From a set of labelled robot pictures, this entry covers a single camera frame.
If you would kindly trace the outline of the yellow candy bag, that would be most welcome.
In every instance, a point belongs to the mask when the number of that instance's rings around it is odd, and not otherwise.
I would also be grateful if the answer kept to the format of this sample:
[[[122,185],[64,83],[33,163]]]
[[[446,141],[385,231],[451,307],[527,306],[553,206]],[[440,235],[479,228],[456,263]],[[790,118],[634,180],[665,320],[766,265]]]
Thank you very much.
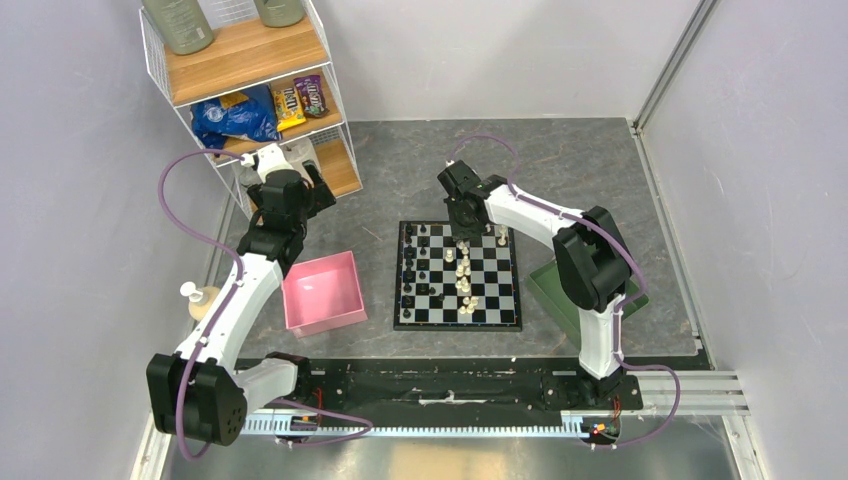
[[[300,96],[293,84],[271,90],[277,117],[277,131],[283,132],[304,124],[307,119]]]

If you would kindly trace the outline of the green plastic bin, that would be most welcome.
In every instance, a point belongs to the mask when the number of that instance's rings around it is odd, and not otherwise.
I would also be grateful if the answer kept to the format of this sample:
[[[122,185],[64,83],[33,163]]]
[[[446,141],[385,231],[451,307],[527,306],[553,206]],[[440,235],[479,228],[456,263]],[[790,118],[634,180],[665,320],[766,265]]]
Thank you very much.
[[[581,346],[581,325],[577,306],[561,288],[555,260],[531,272],[526,279],[533,298],[576,347]]]

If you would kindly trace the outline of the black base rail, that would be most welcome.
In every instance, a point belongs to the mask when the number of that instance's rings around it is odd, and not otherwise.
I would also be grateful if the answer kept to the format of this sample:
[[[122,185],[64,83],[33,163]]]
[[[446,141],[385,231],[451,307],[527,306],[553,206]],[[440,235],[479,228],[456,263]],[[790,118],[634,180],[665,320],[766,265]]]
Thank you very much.
[[[643,408],[623,375],[597,395],[574,358],[314,359],[293,393],[252,414],[244,431],[297,439],[581,437]]]

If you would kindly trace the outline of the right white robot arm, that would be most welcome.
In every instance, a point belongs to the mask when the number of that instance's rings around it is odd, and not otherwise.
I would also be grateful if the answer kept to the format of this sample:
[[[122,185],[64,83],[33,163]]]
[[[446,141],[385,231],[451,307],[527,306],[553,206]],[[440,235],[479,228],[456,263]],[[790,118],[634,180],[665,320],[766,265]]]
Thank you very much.
[[[624,377],[620,330],[633,260],[611,214],[561,207],[504,177],[483,179],[463,161],[447,165],[437,179],[455,239],[477,238],[496,224],[552,250],[561,289],[579,316],[577,395],[591,409],[612,402]]]

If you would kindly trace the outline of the grey-green bottle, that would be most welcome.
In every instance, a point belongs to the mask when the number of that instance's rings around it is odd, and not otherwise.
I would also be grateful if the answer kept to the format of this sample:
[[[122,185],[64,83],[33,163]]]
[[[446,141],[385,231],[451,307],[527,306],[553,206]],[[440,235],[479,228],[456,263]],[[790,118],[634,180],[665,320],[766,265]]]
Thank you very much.
[[[255,0],[258,16],[266,27],[284,28],[300,22],[306,15],[300,0]]]
[[[213,30],[197,0],[143,0],[142,6],[174,54],[194,54],[213,43]]]

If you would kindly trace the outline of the soap pump dispenser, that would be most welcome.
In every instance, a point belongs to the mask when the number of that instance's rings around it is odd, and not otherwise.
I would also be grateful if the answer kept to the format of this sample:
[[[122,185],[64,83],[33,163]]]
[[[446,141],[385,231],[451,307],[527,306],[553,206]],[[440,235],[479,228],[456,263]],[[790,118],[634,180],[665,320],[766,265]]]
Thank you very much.
[[[179,291],[188,300],[188,312],[195,322],[204,319],[220,293],[220,289],[216,286],[198,287],[192,281],[184,282]]]

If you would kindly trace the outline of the grey-green bottle right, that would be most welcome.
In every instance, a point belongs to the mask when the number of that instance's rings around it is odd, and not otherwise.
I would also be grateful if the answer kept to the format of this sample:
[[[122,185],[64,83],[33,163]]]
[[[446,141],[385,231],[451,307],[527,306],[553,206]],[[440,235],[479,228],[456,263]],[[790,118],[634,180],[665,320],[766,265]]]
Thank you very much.
[[[300,0],[255,0],[258,16],[266,27],[284,28],[300,22],[306,15]]]

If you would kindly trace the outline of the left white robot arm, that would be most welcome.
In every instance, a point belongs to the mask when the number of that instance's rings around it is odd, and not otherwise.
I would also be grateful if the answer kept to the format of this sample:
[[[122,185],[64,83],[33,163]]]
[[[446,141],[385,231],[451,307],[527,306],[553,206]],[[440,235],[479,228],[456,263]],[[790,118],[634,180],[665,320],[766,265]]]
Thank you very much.
[[[230,445],[254,411],[278,399],[301,408],[314,393],[311,378],[299,372],[307,363],[303,357],[272,353],[242,371],[236,361],[261,309],[301,254],[308,220],[334,205],[335,197],[316,167],[297,170],[277,144],[231,157],[260,178],[248,189],[257,209],[237,248],[192,230],[164,198],[159,200],[178,228],[233,261],[224,286],[197,326],[174,353],[154,355],[146,368],[155,427],[174,435],[189,460],[202,455],[189,449],[189,440],[205,448]]]

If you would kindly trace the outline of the blue snack bag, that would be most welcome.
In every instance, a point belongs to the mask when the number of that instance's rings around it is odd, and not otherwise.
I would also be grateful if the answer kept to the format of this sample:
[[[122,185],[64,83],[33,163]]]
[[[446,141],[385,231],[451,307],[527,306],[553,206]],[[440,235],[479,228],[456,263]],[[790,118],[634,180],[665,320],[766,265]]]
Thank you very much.
[[[194,103],[190,112],[192,132],[206,149],[223,150],[230,138],[253,142],[281,139],[268,85]]]

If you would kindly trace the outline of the pink plastic bin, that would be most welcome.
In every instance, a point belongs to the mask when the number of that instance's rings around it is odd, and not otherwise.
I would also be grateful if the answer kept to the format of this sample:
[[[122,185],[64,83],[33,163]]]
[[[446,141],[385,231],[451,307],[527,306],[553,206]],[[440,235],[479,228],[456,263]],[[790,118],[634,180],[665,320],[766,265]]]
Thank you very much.
[[[368,319],[350,250],[293,265],[281,291],[285,327],[297,338]]]

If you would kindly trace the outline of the brown candy bag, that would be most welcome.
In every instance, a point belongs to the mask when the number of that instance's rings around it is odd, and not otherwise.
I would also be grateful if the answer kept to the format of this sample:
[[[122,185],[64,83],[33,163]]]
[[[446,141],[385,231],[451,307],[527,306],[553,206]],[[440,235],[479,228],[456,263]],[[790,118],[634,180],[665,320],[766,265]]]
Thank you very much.
[[[294,79],[304,114],[308,118],[322,118],[329,113],[320,75],[306,75]]]

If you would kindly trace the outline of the grey-green bottle left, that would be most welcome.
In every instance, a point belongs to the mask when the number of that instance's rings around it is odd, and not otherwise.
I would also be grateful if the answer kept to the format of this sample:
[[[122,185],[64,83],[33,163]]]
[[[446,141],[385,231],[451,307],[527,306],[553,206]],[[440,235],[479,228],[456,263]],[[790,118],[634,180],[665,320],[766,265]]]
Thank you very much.
[[[194,54],[213,43],[213,30],[197,0],[143,0],[142,6],[174,54]]]

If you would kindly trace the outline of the black and white chessboard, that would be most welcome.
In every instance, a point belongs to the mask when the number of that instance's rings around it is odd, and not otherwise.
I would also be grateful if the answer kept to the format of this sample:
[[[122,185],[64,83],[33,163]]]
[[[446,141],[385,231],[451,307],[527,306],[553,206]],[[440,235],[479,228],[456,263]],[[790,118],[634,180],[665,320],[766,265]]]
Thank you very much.
[[[396,331],[519,332],[522,330],[518,266],[507,231],[455,240],[446,221],[402,220],[397,241],[393,329]],[[453,262],[445,251],[455,251]]]

